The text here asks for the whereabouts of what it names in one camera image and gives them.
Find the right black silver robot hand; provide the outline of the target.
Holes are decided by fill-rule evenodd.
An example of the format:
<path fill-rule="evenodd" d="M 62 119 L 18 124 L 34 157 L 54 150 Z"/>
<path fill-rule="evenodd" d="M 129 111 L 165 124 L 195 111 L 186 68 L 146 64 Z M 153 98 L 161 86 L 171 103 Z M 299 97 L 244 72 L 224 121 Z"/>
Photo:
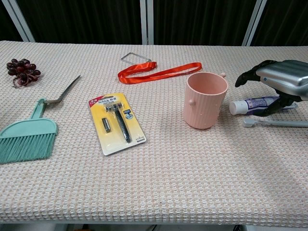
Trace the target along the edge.
<path fill-rule="evenodd" d="M 308 64 L 297 60 L 265 60 L 251 70 L 242 73 L 236 80 L 235 87 L 248 81 L 260 81 L 273 88 L 279 95 L 265 109 L 256 109 L 252 115 L 266 117 L 294 102 L 308 100 Z"/>

